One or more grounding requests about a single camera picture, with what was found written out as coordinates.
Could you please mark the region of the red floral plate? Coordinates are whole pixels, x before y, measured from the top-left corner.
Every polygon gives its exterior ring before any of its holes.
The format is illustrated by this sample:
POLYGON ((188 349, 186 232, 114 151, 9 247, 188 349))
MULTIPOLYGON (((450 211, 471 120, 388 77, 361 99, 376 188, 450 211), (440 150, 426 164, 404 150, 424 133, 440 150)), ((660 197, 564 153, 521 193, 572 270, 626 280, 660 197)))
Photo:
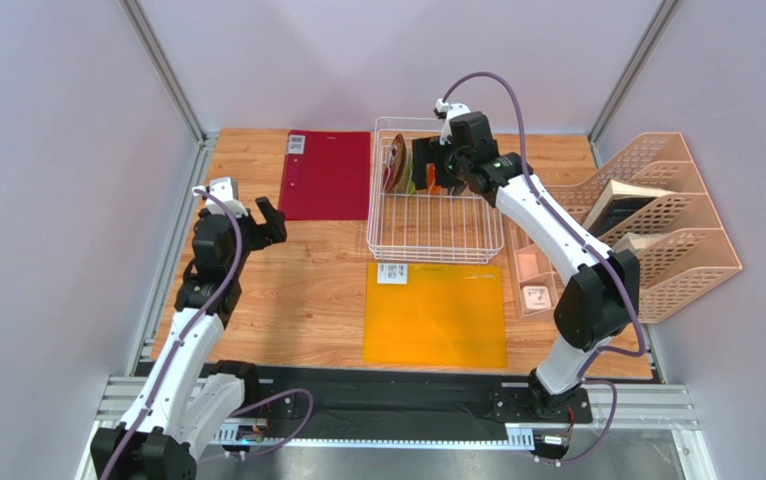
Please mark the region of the red floral plate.
POLYGON ((389 153, 385 162, 382 191, 392 193, 395 191, 404 171, 407 159, 407 147, 404 136, 398 133, 389 147, 389 153))

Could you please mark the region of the green plastic plate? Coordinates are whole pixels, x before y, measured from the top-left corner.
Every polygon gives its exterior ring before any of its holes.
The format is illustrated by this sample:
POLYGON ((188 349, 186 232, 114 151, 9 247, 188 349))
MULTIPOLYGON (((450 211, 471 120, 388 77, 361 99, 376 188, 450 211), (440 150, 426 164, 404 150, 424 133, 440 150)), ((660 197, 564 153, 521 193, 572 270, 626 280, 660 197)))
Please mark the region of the green plastic plate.
POLYGON ((413 172, 415 169, 415 162, 412 156, 406 162, 406 168, 404 171, 403 193, 414 194, 416 192, 415 182, 413 181, 413 172))

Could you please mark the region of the white wire dish rack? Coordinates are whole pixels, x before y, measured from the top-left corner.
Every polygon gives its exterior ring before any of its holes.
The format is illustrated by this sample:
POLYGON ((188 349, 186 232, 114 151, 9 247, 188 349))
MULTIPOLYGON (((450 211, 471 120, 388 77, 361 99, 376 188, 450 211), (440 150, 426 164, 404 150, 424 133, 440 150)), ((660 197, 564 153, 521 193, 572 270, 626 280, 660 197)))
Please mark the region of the white wire dish rack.
POLYGON ((390 263, 487 264, 504 246, 500 213, 479 196, 416 191, 382 191, 389 147, 398 133, 407 151, 413 139, 439 133, 441 122, 411 117, 379 117, 374 122, 366 243, 372 257, 390 263))

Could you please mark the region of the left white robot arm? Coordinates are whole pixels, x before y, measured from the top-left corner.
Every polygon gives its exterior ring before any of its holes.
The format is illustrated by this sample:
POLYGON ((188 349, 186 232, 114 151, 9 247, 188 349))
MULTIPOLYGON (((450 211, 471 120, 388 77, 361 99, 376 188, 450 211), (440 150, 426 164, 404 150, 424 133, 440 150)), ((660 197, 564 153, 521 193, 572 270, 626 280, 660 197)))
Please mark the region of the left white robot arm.
POLYGON ((159 357, 119 424, 98 429, 92 439, 90 455, 101 479, 196 478, 203 451, 247 399, 254 367, 245 362, 220 362, 202 390, 194 388, 240 299, 246 260, 286 241, 285 215, 259 197, 265 219, 259 224, 239 201, 205 197, 159 357))

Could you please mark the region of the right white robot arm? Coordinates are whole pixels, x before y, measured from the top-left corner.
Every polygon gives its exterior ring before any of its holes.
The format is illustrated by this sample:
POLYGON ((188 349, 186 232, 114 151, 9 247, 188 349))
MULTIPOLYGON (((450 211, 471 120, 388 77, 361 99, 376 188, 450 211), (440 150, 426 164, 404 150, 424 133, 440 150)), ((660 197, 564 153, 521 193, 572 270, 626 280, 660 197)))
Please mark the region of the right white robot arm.
POLYGON ((590 234, 551 196, 517 153, 502 154, 488 118, 459 103, 434 110, 439 135, 412 143, 414 183, 426 168, 444 188, 465 187, 515 223, 536 244, 565 288, 553 317, 558 330, 550 353, 528 376, 526 404, 539 416, 561 411, 584 373, 627 326, 640 326, 640 263, 590 234))

